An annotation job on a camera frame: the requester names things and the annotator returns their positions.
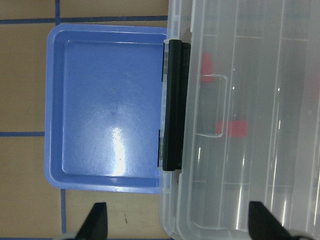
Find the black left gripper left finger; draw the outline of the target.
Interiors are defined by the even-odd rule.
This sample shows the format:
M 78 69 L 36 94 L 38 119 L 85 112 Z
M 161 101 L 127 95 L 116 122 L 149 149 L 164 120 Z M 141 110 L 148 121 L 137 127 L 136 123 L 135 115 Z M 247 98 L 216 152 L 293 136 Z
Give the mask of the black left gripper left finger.
M 108 238 L 108 216 L 106 202 L 96 202 L 91 208 L 75 240 L 106 240 Z

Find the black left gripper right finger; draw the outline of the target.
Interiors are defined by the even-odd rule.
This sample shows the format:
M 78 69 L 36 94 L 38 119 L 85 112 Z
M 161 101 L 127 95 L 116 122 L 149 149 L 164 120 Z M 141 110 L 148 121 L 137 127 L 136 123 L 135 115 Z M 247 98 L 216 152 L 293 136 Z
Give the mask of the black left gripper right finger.
M 291 240 L 290 233 L 260 201 L 248 206 L 248 234 L 252 240 Z

